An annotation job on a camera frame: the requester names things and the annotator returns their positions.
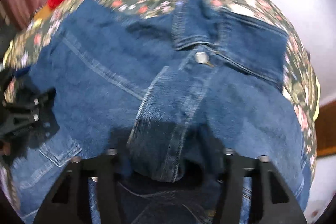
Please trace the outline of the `wooden wardrobe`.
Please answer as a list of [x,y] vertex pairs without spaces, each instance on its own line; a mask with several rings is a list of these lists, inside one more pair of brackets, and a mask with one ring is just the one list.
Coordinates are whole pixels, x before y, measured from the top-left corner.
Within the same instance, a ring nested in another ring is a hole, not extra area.
[[336,146],[336,103],[322,106],[315,121],[317,137],[317,157],[335,154]]

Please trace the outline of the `blue denim jacket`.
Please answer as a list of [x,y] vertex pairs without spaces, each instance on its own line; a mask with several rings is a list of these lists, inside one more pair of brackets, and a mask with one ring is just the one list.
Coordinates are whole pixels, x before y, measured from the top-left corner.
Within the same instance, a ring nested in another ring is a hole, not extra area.
[[23,82],[54,88],[59,130],[39,133],[11,174],[32,223],[74,156],[126,153],[126,223],[209,223],[222,151],[267,155],[307,206],[302,129],[283,96],[285,31],[203,0],[142,19],[85,0],[60,24]]

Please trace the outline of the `floral bedspread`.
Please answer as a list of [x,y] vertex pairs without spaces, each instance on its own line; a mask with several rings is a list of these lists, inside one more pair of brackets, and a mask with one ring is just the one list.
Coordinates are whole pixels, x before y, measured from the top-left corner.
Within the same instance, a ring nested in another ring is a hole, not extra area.
[[[65,0],[45,20],[18,34],[5,53],[3,65],[22,68],[35,63],[62,20],[83,0]],[[118,11],[153,17],[171,11],[181,0],[96,0]],[[289,35],[284,68],[283,94],[293,105],[303,131],[305,152],[311,171],[316,169],[317,140],[315,121],[319,112],[320,84],[294,26],[270,0],[206,0],[211,6],[225,7],[238,14],[260,19],[280,27]]]

